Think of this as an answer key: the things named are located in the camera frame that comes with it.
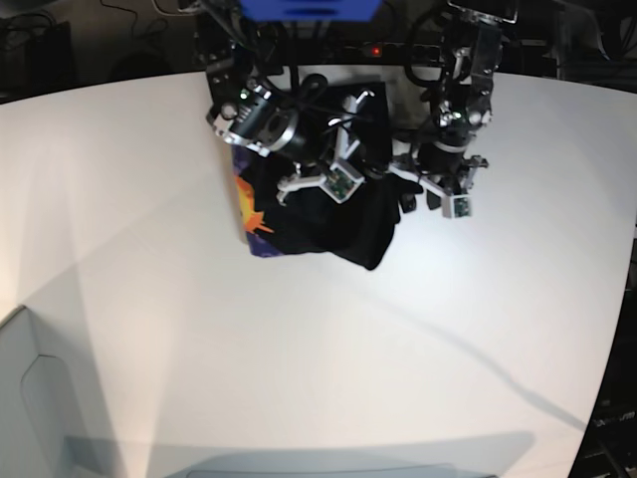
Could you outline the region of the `black T-shirt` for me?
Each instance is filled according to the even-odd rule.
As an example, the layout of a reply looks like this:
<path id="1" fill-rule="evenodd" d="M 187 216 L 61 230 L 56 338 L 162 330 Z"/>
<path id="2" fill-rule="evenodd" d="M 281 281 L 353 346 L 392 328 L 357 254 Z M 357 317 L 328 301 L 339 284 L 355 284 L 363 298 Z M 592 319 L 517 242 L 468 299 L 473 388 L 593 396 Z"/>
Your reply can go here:
<path id="1" fill-rule="evenodd" d="M 243 227 L 257 257 L 330 253 L 368 271 L 381 263 L 403 214 L 395 178 L 366 182 L 348 201 L 317 189 L 280 204 L 272 187 L 280 161 L 233 147 L 232 166 Z"/>

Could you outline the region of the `black power strip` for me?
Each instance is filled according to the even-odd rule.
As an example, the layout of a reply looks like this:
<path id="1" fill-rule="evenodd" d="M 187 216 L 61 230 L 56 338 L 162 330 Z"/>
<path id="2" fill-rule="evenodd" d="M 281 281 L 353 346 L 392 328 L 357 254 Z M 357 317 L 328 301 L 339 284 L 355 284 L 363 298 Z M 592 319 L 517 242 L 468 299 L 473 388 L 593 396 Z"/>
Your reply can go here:
<path id="1" fill-rule="evenodd" d="M 343 55 L 356 55 L 360 58 L 399 62 L 410 58 L 416 62 L 437 62 L 440 59 L 440 47 L 430 44 L 415 44 L 409 47 L 405 43 L 366 43 L 345 44 Z"/>

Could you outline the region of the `blue box overhead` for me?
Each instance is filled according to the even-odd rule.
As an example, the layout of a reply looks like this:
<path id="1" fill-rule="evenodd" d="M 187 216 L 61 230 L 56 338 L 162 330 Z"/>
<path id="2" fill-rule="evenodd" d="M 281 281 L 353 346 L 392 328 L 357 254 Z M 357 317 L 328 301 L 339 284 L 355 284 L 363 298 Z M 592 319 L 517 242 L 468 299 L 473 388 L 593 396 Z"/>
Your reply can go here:
<path id="1" fill-rule="evenodd" d="M 367 22 L 381 0 L 241 0 L 243 14 L 255 21 Z"/>

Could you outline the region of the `black equipment with white lettering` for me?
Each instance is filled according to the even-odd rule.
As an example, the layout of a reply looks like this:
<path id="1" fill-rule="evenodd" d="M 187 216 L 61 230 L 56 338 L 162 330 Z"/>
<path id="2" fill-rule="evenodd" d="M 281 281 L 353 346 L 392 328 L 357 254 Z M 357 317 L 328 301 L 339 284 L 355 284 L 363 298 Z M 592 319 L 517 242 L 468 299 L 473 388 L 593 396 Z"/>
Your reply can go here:
<path id="1" fill-rule="evenodd" d="M 636 292 L 624 294 L 604 377 L 571 477 L 636 475 Z"/>

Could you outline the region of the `white side table panel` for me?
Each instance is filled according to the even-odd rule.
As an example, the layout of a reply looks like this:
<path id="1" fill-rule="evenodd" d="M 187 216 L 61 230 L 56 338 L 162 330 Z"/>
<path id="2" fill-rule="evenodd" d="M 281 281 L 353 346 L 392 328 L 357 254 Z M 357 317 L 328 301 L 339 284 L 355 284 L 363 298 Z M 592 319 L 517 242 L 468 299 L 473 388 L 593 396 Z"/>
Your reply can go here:
<path id="1" fill-rule="evenodd" d="M 97 338 L 85 307 L 20 306 L 1 324 L 2 368 L 55 477 L 146 477 L 152 443 L 139 388 Z"/>

